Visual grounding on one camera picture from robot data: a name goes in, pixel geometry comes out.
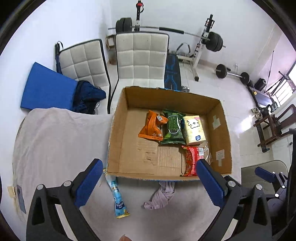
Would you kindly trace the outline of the red snack packet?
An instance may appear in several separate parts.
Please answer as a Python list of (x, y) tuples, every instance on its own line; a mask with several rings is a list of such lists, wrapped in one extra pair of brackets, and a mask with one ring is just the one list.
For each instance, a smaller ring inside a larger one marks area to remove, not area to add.
[(182, 146), (185, 151), (185, 171), (181, 171), (181, 177), (197, 176), (197, 161), (209, 159), (208, 146)]

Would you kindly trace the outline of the light blue tube packet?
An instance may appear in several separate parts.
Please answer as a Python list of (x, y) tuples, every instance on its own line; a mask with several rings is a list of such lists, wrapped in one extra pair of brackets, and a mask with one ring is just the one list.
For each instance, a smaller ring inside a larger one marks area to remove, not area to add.
[(114, 209), (116, 218), (120, 219), (129, 216), (130, 213), (128, 212), (126, 205), (123, 202), (121, 193), (118, 188), (117, 178), (108, 174), (107, 172), (104, 172), (104, 174), (114, 198)]

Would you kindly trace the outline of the yellow tissue pack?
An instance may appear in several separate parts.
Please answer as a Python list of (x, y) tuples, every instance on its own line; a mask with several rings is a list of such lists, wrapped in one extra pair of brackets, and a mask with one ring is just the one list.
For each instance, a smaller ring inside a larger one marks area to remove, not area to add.
[(199, 115), (184, 116), (183, 123), (183, 136), (186, 145), (199, 145), (202, 142), (206, 141), (206, 136)]

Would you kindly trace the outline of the pale purple cloth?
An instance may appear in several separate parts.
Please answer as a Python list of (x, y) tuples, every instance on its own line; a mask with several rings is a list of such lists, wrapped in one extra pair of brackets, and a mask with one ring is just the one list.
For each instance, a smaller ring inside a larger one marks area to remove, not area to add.
[(153, 194), (150, 201), (143, 204), (143, 207), (148, 210), (162, 209), (168, 205), (175, 193), (175, 182), (160, 181), (159, 189)]

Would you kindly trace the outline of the green wipes packet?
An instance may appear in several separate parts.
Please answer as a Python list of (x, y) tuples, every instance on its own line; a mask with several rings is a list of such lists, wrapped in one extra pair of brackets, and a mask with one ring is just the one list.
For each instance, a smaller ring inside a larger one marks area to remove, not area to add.
[(160, 144), (162, 145), (168, 145), (168, 144), (182, 144), (185, 145), (185, 139), (183, 137), (182, 133), (182, 127), (181, 127), (181, 121), (185, 114), (178, 112), (178, 111), (172, 111), (172, 110), (163, 110), (163, 114), (168, 119), (168, 122), (166, 124), (166, 134), (164, 136), (164, 139), (160, 141)]

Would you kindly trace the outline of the orange snack packet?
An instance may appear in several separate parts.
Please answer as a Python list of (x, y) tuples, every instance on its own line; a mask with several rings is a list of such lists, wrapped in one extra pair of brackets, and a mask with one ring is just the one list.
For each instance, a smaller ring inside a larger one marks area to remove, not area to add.
[(145, 125), (139, 132), (138, 137), (160, 142), (164, 139), (161, 132), (161, 126), (167, 123), (168, 119), (165, 116), (159, 115), (154, 111), (149, 110), (147, 113)]

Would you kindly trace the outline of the blue smartphone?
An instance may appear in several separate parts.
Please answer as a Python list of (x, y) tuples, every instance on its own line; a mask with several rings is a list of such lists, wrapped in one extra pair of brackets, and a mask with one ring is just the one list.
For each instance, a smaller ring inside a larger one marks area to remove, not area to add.
[(18, 195), (18, 204), (19, 204), (19, 207), (20, 207), (20, 210), (26, 214), (26, 207), (25, 207), (25, 202), (24, 202), (24, 199), (23, 199), (23, 191), (22, 191), (22, 187), (17, 185), (16, 186), (16, 191), (17, 191), (17, 195)]

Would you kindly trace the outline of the beige masking tape piece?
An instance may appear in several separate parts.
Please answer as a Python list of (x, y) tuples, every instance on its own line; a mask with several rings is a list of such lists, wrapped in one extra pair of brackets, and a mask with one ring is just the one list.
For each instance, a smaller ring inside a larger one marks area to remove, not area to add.
[(10, 198), (15, 199), (16, 198), (16, 193), (15, 193), (14, 186), (8, 186), (7, 189), (8, 189), (8, 193), (9, 193)]

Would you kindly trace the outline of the dark wooden chair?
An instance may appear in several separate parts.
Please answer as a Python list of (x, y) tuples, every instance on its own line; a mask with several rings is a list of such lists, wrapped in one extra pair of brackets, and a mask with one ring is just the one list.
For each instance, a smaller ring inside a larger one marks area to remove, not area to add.
[[(269, 105), (265, 108), (261, 108), (259, 119), (255, 121), (253, 125), (256, 127), (260, 143), (257, 145), (261, 148), (263, 153), (268, 152), (270, 149), (267, 147), (274, 141), (277, 141), (289, 134), (295, 133), (295, 128), (290, 128), (295, 124), (295, 105), (291, 104), (283, 113), (276, 117), (274, 114), (269, 113)], [(269, 138), (264, 137), (263, 130), (270, 128), (271, 136)]]

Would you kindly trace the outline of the black treadmill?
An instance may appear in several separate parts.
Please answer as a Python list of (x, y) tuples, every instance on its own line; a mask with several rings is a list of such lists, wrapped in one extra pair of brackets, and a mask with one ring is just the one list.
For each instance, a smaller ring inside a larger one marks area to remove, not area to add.
[(265, 108), (267, 106), (270, 106), (272, 112), (278, 108), (277, 103), (268, 94), (265, 94), (265, 93), (263, 93), (259, 90), (256, 90), (255, 88), (252, 88), (250, 86), (247, 87), (247, 90), (251, 94), (251, 97), (253, 98), (253, 100), (255, 102), (255, 106), (257, 108)]

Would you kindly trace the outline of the grey table cloth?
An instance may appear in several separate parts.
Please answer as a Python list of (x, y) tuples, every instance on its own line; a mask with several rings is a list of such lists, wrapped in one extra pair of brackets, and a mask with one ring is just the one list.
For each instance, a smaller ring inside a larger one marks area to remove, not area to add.
[[(93, 159), (107, 160), (112, 115), (88, 115), (66, 109), (35, 109), (25, 117), (16, 136), (14, 185), (22, 190), (18, 206), (27, 221), (36, 187), (57, 187), (73, 180)], [(101, 177), (81, 212), (101, 240), (198, 240), (216, 216), (200, 181), (181, 181), (162, 209), (146, 210), (143, 204), (159, 188), (157, 181), (118, 178), (118, 187), (129, 216), (115, 217), (114, 200)]]

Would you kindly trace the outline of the open cardboard box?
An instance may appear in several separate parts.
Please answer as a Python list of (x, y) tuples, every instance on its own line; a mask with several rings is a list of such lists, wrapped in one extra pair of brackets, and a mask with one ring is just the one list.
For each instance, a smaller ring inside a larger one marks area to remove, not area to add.
[(231, 174), (231, 141), (220, 100), (161, 88), (138, 86), (122, 89), (109, 138), (107, 173), (116, 177), (154, 181), (192, 181), (183, 177), (185, 151), (179, 144), (161, 145), (138, 137), (149, 111), (175, 110), (199, 115), (210, 151), (211, 167)]

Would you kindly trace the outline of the short barbell on floor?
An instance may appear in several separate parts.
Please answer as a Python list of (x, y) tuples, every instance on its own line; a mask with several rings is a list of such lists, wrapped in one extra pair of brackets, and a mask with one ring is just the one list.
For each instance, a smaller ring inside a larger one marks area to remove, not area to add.
[(242, 72), (241, 74), (231, 73), (230, 69), (227, 68), (223, 64), (219, 64), (216, 66), (215, 74), (220, 79), (226, 78), (227, 75), (238, 77), (240, 79), (240, 81), (242, 82), (242, 84), (244, 84), (244, 85), (248, 85), (250, 82), (250, 76), (248, 73), (246, 73), (246, 72)]

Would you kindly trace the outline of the dark blue garment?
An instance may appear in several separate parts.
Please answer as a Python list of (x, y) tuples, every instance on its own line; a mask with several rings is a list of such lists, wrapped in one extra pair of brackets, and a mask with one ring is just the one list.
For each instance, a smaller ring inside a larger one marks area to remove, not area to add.
[(90, 82), (78, 81), (71, 110), (76, 113), (95, 114), (96, 105), (106, 99), (106, 92)]

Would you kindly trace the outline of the black blue bench pad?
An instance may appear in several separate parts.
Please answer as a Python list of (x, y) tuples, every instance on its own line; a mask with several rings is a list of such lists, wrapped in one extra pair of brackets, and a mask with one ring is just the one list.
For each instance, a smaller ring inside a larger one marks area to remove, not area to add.
[(182, 90), (179, 60), (176, 55), (168, 54), (166, 57), (164, 86), (166, 89)]

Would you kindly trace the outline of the blue foam mat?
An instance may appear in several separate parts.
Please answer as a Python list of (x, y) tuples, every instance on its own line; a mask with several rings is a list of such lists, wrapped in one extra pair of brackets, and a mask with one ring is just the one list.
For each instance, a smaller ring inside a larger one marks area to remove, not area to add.
[(70, 110), (78, 82), (35, 62), (23, 91), (21, 108)]

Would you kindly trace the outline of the white weight bench rack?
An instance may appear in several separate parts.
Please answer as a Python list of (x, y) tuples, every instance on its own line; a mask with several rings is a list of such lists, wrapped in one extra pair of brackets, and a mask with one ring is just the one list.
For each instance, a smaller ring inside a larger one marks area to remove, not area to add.
[[(140, 23), (140, 14), (144, 11), (144, 4), (142, 1), (137, 1), (136, 3), (136, 9), (137, 9), (137, 14), (136, 14), (136, 20), (135, 20), (135, 26), (141, 26)], [(204, 29), (201, 35), (204, 34), (204, 32), (210, 32), (211, 28), (213, 27), (215, 21), (213, 20), (213, 15), (211, 14), (204, 25)], [(199, 60), (201, 59), (202, 51), (204, 49), (205, 45), (201, 43), (201, 39), (199, 38), (199, 41), (196, 44), (196, 47), (191, 53), (191, 49), (189, 48), (189, 57), (182, 57), (180, 54), (177, 54), (177, 57), (179, 60), (182, 61), (187, 61), (191, 67), (193, 77), (195, 81), (199, 81), (199, 75), (197, 73), (197, 64), (199, 63)]]

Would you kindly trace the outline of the long barbell on rack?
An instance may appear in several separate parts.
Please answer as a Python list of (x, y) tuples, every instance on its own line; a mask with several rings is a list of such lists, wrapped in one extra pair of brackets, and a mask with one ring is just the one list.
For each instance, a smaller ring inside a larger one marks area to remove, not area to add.
[(115, 27), (108, 28), (109, 30), (115, 30), (116, 33), (125, 33), (135, 31), (136, 29), (143, 30), (143, 29), (151, 29), (151, 30), (158, 30), (164, 32), (171, 32), (180, 35), (189, 35), (194, 36), (201, 39), (201, 43), (205, 45), (207, 50), (212, 52), (221, 51), (222, 48), (225, 48), (224, 41), (222, 37), (215, 32), (204, 32), (203, 35), (196, 35), (193, 33), (188, 33), (183, 30), (166, 28), (166, 27), (154, 27), (154, 26), (133, 26), (131, 18), (121, 18), (115, 24)]

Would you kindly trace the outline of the left white quilted chair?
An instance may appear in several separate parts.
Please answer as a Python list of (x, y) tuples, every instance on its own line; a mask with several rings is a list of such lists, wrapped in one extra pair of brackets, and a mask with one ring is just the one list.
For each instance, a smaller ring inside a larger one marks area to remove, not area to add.
[(99, 102), (96, 112), (109, 114), (111, 82), (102, 40), (89, 40), (61, 51), (56, 48), (55, 52), (58, 72), (76, 81), (88, 81), (105, 91), (106, 98)]

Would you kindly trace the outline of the white quilted chair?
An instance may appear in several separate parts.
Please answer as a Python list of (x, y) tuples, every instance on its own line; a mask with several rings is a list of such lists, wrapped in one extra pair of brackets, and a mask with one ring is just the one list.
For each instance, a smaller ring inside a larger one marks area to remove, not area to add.
[(117, 76), (111, 95), (114, 113), (125, 87), (164, 88), (169, 35), (153, 32), (119, 33), (115, 36)]
[(99, 102), (96, 112), (109, 114), (111, 82), (102, 40), (89, 40), (61, 51), (56, 48), (55, 52), (58, 72), (76, 81), (88, 81), (105, 91), (106, 98)]

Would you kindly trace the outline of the right white quilted chair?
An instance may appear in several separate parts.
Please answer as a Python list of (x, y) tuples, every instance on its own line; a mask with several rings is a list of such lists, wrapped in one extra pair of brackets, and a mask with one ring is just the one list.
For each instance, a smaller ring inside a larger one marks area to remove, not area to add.
[(111, 95), (114, 113), (125, 87), (164, 88), (169, 35), (153, 32), (119, 33), (115, 36), (117, 76)]

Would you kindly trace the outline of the small wooden stool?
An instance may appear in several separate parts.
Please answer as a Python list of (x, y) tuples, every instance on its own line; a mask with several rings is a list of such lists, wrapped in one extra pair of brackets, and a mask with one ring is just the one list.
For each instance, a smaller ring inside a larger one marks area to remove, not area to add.
[(115, 35), (109, 35), (105, 39), (107, 55), (109, 59), (109, 63), (111, 65), (116, 65), (116, 50), (115, 50)]

